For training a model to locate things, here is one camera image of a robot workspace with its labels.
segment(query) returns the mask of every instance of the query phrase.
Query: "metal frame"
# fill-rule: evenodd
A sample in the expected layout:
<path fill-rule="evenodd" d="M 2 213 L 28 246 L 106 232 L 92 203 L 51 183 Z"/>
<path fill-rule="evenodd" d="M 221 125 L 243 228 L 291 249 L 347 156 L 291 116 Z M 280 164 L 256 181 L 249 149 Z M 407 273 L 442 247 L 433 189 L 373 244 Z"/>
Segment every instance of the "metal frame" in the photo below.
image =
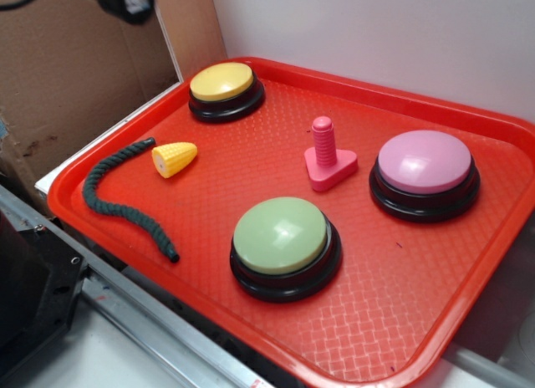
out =
<path fill-rule="evenodd" d="M 145 290 L 0 186 L 0 209 L 17 230 L 46 227 L 85 258 L 82 295 L 183 387 L 273 388 Z"/>

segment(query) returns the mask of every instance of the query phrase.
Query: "red tray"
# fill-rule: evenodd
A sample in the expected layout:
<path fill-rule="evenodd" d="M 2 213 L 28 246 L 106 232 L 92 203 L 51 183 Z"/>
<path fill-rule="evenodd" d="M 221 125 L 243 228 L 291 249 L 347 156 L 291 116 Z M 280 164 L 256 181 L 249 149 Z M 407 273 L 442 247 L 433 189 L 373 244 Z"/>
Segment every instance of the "red tray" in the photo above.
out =
<path fill-rule="evenodd" d="M 310 386 L 411 383 L 440 357 L 533 209 L 535 126 L 286 64 L 235 60 L 264 83 L 258 111 L 223 125 L 196 121 L 186 82 L 61 173 L 50 208 Z M 338 148 L 359 155 L 359 171 L 324 193 L 310 188 L 303 157 L 319 115 L 333 119 Z M 368 176 L 380 147 L 418 129 L 445 131 L 470 149 L 481 190 L 465 215 L 414 224 L 372 202 Z M 176 264 L 138 227 L 90 211 L 81 196 L 98 161 L 150 136 L 158 145 L 196 143 L 199 154 L 163 179 L 147 151 L 107 174 L 98 194 L 155 218 L 181 254 Z M 242 214 L 281 196 L 302 197 L 327 215 L 339 230 L 344 260 L 320 293 L 269 304 L 239 287 L 229 253 Z"/>

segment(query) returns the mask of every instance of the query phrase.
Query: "toy corn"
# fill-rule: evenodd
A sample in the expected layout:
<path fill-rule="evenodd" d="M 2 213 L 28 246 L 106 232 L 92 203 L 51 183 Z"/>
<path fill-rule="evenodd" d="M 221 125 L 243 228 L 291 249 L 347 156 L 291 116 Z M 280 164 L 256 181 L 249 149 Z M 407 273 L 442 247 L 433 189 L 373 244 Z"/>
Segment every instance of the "toy corn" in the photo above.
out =
<path fill-rule="evenodd" d="M 156 170 L 164 178 L 171 177 L 184 169 L 197 155 L 193 143 L 171 143 L 152 149 L 152 160 Z"/>

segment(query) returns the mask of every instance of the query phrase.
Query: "cardboard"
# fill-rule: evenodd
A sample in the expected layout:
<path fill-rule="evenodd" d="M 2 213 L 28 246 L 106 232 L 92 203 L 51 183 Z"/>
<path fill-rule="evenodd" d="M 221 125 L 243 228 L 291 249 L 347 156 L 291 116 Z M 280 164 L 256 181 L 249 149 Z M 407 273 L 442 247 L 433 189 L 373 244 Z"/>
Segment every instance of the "cardboard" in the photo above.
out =
<path fill-rule="evenodd" d="M 96 0 L 35 0 L 1 18 L 0 174 L 46 212 L 35 181 L 177 74 L 156 16 L 132 26 Z"/>
<path fill-rule="evenodd" d="M 156 0 L 177 72 L 188 79 L 227 58 L 213 0 Z"/>

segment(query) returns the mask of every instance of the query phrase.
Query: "pink bolt toy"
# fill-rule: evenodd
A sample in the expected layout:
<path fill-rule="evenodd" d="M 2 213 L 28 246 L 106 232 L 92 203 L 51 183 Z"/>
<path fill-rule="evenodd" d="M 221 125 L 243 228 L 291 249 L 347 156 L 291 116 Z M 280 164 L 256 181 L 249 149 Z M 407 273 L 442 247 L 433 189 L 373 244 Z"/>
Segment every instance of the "pink bolt toy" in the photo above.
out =
<path fill-rule="evenodd" d="M 315 191 L 326 191 L 359 169 L 357 155 L 337 150 L 334 126 L 327 116 L 319 116 L 312 123 L 314 147 L 304 152 L 310 184 Z"/>

